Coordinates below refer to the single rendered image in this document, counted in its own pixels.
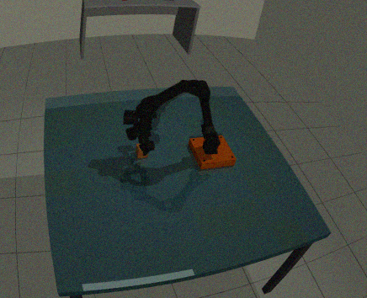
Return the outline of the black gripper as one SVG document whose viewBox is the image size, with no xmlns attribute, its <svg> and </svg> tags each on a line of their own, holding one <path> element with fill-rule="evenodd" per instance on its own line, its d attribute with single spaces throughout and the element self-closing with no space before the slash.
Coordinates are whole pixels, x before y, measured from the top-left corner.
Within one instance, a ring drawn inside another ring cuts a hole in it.
<svg viewBox="0 0 367 298">
<path fill-rule="evenodd" d="M 152 129 L 152 126 L 144 127 L 139 125 L 139 122 L 137 124 L 141 131 L 141 138 L 138 138 L 138 140 L 141 150 L 143 151 L 143 155 L 145 156 L 149 151 L 153 151 L 155 148 L 153 141 L 148 139 L 148 136 L 151 136 L 150 130 Z M 137 124 L 133 125 L 133 127 L 136 127 Z"/>
</svg>

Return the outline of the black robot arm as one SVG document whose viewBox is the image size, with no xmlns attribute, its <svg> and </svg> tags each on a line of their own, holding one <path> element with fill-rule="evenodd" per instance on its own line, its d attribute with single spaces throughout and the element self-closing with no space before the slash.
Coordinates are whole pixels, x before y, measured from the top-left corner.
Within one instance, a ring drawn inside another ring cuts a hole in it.
<svg viewBox="0 0 367 298">
<path fill-rule="evenodd" d="M 156 111 L 159 106 L 181 93 L 191 93 L 195 96 L 199 96 L 204 116 L 204 124 L 201 125 L 205 139 L 203 149 L 205 154 L 218 154 L 217 149 L 221 141 L 213 125 L 210 112 L 210 89 L 207 82 L 203 80 L 181 80 L 158 95 L 144 98 L 136 107 L 136 110 L 125 110 L 123 124 L 136 125 L 138 123 L 138 118 L 140 118 L 139 125 L 144 127 L 150 126 L 152 118 L 157 117 Z M 141 131 L 138 124 L 136 127 L 127 129 L 126 133 L 128 140 L 133 141 L 136 137 L 141 138 Z"/>
</svg>

